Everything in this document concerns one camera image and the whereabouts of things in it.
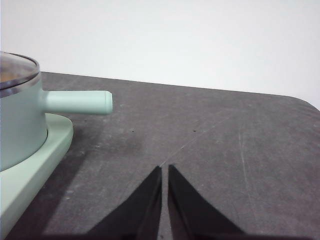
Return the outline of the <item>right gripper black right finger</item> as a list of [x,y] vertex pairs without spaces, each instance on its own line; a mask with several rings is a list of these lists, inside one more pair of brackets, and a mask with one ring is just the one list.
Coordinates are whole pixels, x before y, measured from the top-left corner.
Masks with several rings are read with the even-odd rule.
[[168,167],[168,209],[173,235],[243,235],[174,166]]

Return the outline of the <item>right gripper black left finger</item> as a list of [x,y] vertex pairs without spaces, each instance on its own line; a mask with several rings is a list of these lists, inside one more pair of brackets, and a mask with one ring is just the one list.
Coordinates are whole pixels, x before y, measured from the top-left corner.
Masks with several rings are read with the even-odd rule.
[[156,166],[132,194],[88,235],[157,235],[162,210],[162,168]]

